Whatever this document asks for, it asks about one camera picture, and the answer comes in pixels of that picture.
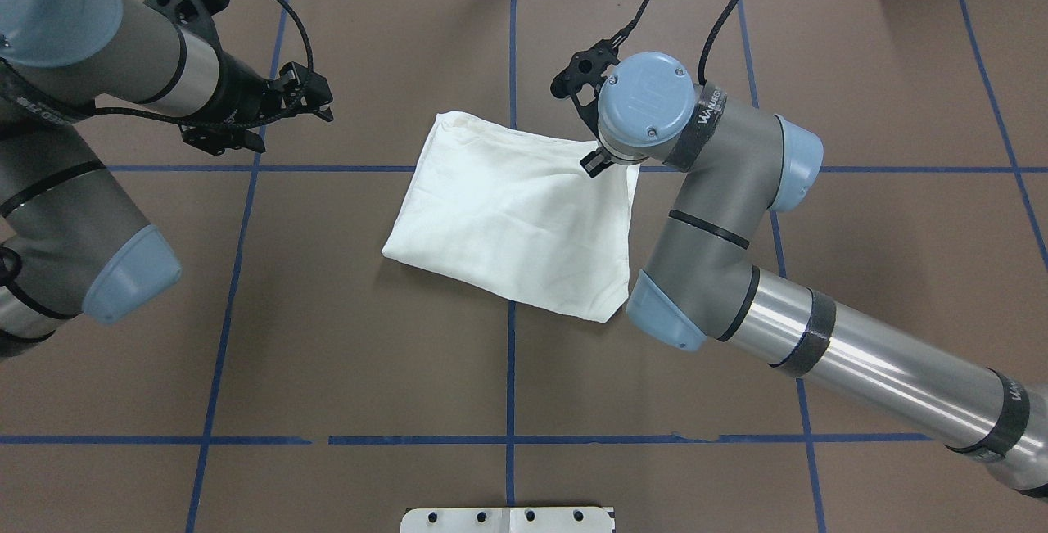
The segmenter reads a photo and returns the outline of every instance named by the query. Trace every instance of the grid line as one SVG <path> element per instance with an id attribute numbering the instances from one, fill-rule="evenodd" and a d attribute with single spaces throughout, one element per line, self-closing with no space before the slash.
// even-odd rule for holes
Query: grid line
<path id="1" fill-rule="evenodd" d="M 280 12 L 280 21 L 277 25 L 277 38 L 274 42 L 272 60 L 269 65 L 269 77 L 276 77 L 277 65 L 280 60 L 281 44 L 284 41 L 284 27 L 287 23 L 287 14 Z M 262 140 L 265 140 L 266 126 L 259 130 Z M 225 316 L 222 319 L 222 331 L 218 341 L 218 353 L 215 355 L 215 373 L 212 376 L 211 396 L 208 400 L 208 414 L 204 418 L 203 440 L 200 443 L 200 454 L 197 458 L 197 471 L 193 479 L 193 493 L 190 496 L 189 514 L 185 517 L 185 533 L 193 533 L 196 528 L 197 510 L 200 507 L 200 494 L 203 489 L 204 472 L 208 468 L 208 453 L 211 449 L 211 436 L 215 425 L 215 410 L 218 406 L 218 393 L 222 384 L 222 370 L 225 368 L 225 353 L 230 342 L 230 329 L 233 325 L 233 305 L 237 297 L 237 287 L 240 284 L 240 271 L 244 260 L 244 242 L 247 239 L 247 224 L 252 219 L 252 205 L 255 202 L 255 190 L 258 186 L 259 163 L 262 155 L 256 153 L 252 163 L 250 179 L 247 182 L 247 197 L 244 200 L 244 215 L 240 222 L 240 235 L 237 239 L 236 257 L 233 261 L 233 272 L 230 279 L 230 294 L 225 302 Z"/>
<path id="2" fill-rule="evenodd" d="M 509 19 L 509 123 L 517 130 L 517 40 L 516 18 L 517 1 L 510 0 Z M 1008 137 L 1007 128 L 1000 114 L 996 94 L 982 61 L 974 27 L 967 12 L 966 1 L 959 0 L 965 27 L 971 43 L 977 66 L 980 69 L 988 101 L 998 121 L 1002 140 L 1009 157 L 1007 168 L 952 168 L 952 166 L 823 166 L 823 174 L 962 174 L 962 175 L 1014 175 L 1022 194 L 1023 202 L 1029 217 L 1038 246 L 1041 249 L 1045 267 L 1048 268 L 1048 252 L 1045 249 L 1043 236 L 1034 216 L 1029 196 L 1026 193 L 1023 175 L 1048 174 L 1048 168 L 1020 168 L 1014 150 Z M 749 47 L 749 37 L 745 21 L 743 3 L 738 6 L 742 41 L 749 79 L 750 99 L 754 107 L 759 107 L 756 75 Z M 275 75 L 279 61 L 281 41 L 284 32 L 286 15 L 281 15 L 276 47 L 272 54 L 270 75 Z M 231 277 L 231 288 L 227 297 L 225 317 L 219 341 L 215 373 L 212 380 L 212 392 L 205 418 L 203 435 L 199 437 L 181 436 L 0 436 L 0 445 L 185 445 L 200 446 L 198 469 L 194 480 L 194 490 L 191 499 L 190 513 L 187 519 L 187 531 L 193 531 L 196 511 L 199 505 L 203 475 L 206 467 L 208 449 L 212 445 L 309 445 L 312 442 L 299 437 L 213 437 L 214 416 L 217 405 L 218 391 L 221 383 L 221 373 L 224 367 L 224 355 L 232 324 L 232 306 L 239 283 L 242 265 L 243 245 L 249 222 L 252 203 L 258 175 L 262 172 L 328 172 L 328 174 L 371 174 L 371 172 L 413 172 L 414 164 L 262 164 L 261 156 L 255 156 L 250 164 L 116 164 L 109 168 L 116 172 L 246 172 L 250 174 L 248 191 L 245 199 L 244 215 L 238 240 L 234 271 Z M 670 168 L 641 168 L 645 172 L 676 172 Z M 776 254 L 780 275 L 786 276 L 786 262 L 783 253 L 778 216 L 771 213 L 772 235 L 776 242 Z M 336 437 L 328 438 L 331 446 L 411 446 L 411 445 L 500 445 L 506 448 L 506 501 L 509 506 L 515 503 L 515 466 L 514 451 L 517 445 L 728 445 L 728 444 L 805 444 L 808 453 L 809 476 L 815 504 L 816 518 L 821 532 L 825 532 L 821 488 L 815 463 L 814 443 L 850 444 L 850 443 L 894 443 L 894 442 L 930 442 L 927 436 L 915 432 L 891 434 L 813 434 L 807 406 L 805 384 L 796 380 L 799 403 L 802 415 L 802 434 L 784 435 L 724 435 L 716 440 L 693 440 L 679 435 L 640 435 L 640 436 L 518 436 L 516 435 L 516 303 L 507 304 L 507 382 L 506 382 L 506 435 L 505 436 L 425 436 L 425 437 Z"/>
<path id="3" fill-rule="evenodd" d="M 109 171 L 123 174 L 249 174 L 254 164 L 108 164 Z M 415 164 L 259 164 L 265 174 L 413 174 Z M 676 169 L 664 164 L 645 164 L 646 174 L 676 174 Z M 894 166 L 894 164 L 824 164 L 821 174 L 963 174 L 963 175 L 1023 175 L 1048 174 L 1048 168 L 955 168 L 955 166 Z"/>
<path id="4" fill-rule="evenodd" d="M 517 0 L 509 0 L 509 128 L 517 130 Z M 517 303 L 506 310 L 506 506 L 517 504 Z"/>
<path id="5" fill-rule="evenodd" d="M 971 44 L 971 53 L 975 55 L 976 65 L 979 67 L 979 74 L 982 77 L 983 86 L 986 89 L 986 96 L 989 99 L 989 107 L 994 111 L 994 118 L 997 119 L 997 127 L 1001 131 L 1001 140 L 1004 142 L 1004 150 L 1007 152 L 1008 161 L 1011 163 L 1011 172 L 1016 175 L 1016 185 L 1019 186 L 1019 195 L 1023 198 L 1023 207 L 1026 208 L 1026 217 L 1030 220 L 1030 227 L 1033 230 L 1033 239 L 1041 250 L 1041 262 L 1048 271 L 1048 249 L 1045 248 L 1044 235 L 1041 234 L 1041 226 L 1038 224 L 1038 217 L 1033 213 L 1033 204 L 1030 202 L 1029 194 L 1026 193 L 1026 182 L 1023 181 L 1023 172 L 1019 169 L 1019 159 L 1016 157 L 1016 150 L 1011 146 L 1011 138 L 1008 137 L 1008 128 L 1004 126 L 1004 116 L 997 104 L 997 94 L 994 92 L 989 74 L 986 73 L 986 66 L 983 63 L 982 51 L 979 50 L 979 41 L 976 39 L 975 27 L 971 25 L 971 16 L 968 14 L 968 3 L 966 0 L 957 0 L 961 6 L 961 16 L 964 18 L 964 28 L 968 32 L 968 42 Z"/>
<path id="6" fill-rule="evenodd" d="M 761 108 L 760 95 L 757 93 L 757 74 L 754 71 L 752 52 L 749 48 L 749 32 L 746 28 L 746 10 L 743 0 L 739 0 L 739 27 L 742 30 L 743 55 L 746 59 L 746 75 L 749 79 L 749 96 L 754 109 Z M 782 235 L 779 231 L 779 216 L 770 213 L 771 231 L 776 243 L 776 260 L 779 262 L 779 275 L 786 279 L 786 257 L 783 253 Z M 818 483 L 818 464 L 815 461 L 815 444 L 811 437 L 811 419 L 808 416 L 808 395 L 804 388 L 804 380 L 794 380 L 796 383 L 796 399 L 801 410 L 801 426 L 804 429 L 804 448 L 808 459 L 808 481 L 811 484 L 811 498 L 814 504 L 815 524 L 818 533 L 826 533 L 826 516 L 823 512 L 823 491 Z"/>
<path id="7" fill-rule="evenodd" d="M 813 434 L 815 443 L 915 443 L 933 439 L 920 432 Z M 66 436 L 3 435 L 0 445 L 184 445 L 202 444 L 196 436 Z M 397 447 L 418 445 L 745 445 L 804 443 L 803 434 L 722 435 L 717 439 L 690 439 L 681 435 L 436 435 L 436 436 L 330 436 L 330 446 Z M 212 446 L 303 446 L 300 437 L 212 437 Z"/>

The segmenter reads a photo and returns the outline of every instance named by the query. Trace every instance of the folded fabric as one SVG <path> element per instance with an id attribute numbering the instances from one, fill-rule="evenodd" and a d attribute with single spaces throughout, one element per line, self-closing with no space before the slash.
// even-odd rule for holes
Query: folded fabric
<path id="1" fill-rule="evenodd" d="M 383 256 L 538 308 L 607 321 L 629 294 L 639 168 L 589 178 L 596 141 L 437 115 Z"/>

